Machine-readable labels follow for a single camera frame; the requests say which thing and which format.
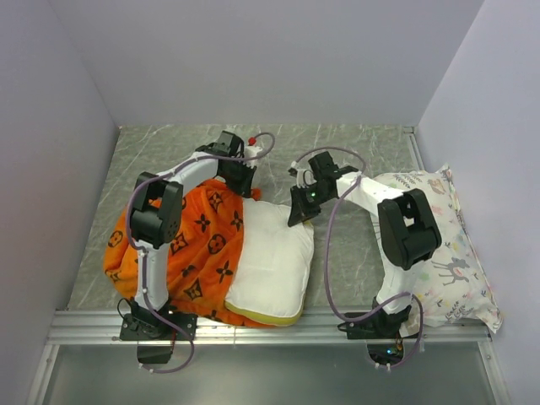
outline white cushion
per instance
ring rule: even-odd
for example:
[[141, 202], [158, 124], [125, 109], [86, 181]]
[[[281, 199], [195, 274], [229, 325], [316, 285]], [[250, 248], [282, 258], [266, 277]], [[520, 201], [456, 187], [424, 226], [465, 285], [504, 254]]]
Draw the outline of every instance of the white cushion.
[[[437, 327], [461, 318], [478, 318], [496, 332], [502, 316], [466, 231], [450, 169], [445, 166], [436, 173], [387, 173], [375, 180], [401, 190], [419, 188], [424, 191], [439, 226], [442, 246], [423, 267], [413, 289], [422, 301], [425, 324]], [[372, 221], [383, 265], [390, 267], [392, 264], [382, 253], [377, 217], [372, 217]], [[406, 331], [401, 330], [402, 336], [418, 331], [416, 305], [403, 327]]]
[[225, 306], [253, 321], [295, 323], [314, 251], [311, 224], [287, 226], [290, 207], [244, 200], [244, 243]]

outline wall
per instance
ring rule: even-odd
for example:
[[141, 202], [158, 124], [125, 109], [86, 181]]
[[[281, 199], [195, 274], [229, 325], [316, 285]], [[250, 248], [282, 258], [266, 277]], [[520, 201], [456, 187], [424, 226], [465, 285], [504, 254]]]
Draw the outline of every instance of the wall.
[[30, 388], [67, 303], [116, 127], [46, 1], [0, 3], [2, 403]]
[[431, 170], [454, 169], [505, 316], [495, 345], [514, 403], [537, 404], [540, 2], [487, 0], [419, 125]]
[[416, 125], [482, 0], [51, 0], [119, 124]]

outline orange blanket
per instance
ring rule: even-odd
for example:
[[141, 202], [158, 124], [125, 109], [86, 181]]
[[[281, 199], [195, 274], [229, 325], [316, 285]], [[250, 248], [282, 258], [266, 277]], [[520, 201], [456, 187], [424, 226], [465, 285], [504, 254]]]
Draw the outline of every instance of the orange blanket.
[[[260, 190], [251, 196], [260, 198]], [[244, 240], [242, 197], [217, 180], [205, 181], [182, 200], [181, 227], [169, 249], [167, 285], [173, 311], [237, 326], [263, 327], [224, 307]], [[124, 237], [126, 210], [105, 249], [105, 274], [131, 299], [137, 292], [137, 251]]]

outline yellow cushion edge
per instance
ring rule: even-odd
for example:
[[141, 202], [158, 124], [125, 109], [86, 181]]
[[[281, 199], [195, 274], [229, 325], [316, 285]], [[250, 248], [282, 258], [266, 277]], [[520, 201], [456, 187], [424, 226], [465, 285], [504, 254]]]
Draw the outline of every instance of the yellow cushion edge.
[[251, 319], [252, 321], [262, 323], [264, 325], [274, 325], [276, 327], [289, 327], [294, 325], [299, 318], [302, 316], [302, 311], [304, 306], [300, 308], [300, 311], [295, 316], [291, 317], [279, 317], [279, 316], [270, 316], [260, 314], [259, 312], [254, 312], [252, 310], [242, 310], [241, 308], [236, 308], [230, 302], [225, 301], [225, 308], [229, 311], [234, 312], [235, 314], [245, 316], [246, 318]]

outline gray marble surface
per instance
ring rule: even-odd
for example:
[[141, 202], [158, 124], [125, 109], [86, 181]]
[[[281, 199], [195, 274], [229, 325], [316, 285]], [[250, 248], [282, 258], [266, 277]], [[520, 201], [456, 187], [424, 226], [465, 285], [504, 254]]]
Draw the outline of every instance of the gray marble surface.
[[[368, 162], [368, 176], [414, 169], [407, 137], [401, 127], [358, 125], [200, 125], [123, 127], [94, 217], [88, 244], [75, 282], [69, 308], [110, 309], [120, 295], [103, 274], [106, 242], [142, 171], [169, 169], [196, 148], [215, 141], [222, 130], [248, 139], [261, 131], [276, 134], [274, 150], [259, 164], [253, 186], [262, 199], [290, 205], [289, 188], [294, 179], [287, 169], [302, 152], [332, 145], [353, 149]], [[268, 141], [262, 138], [265, 145]], [[359, 166], [354, 157], [332, 151], [339, 165]], [[305, 297], [305, 307], [327, 306], [322, 281], [324, 237], [332, 203], [322, 208], [315, 225], [315, 255]], [[383, 267], [369, 215], [345, 203], [337, 216], [331, 245], [333, 297], [338, 305], [371, 305], [382, 284]]]

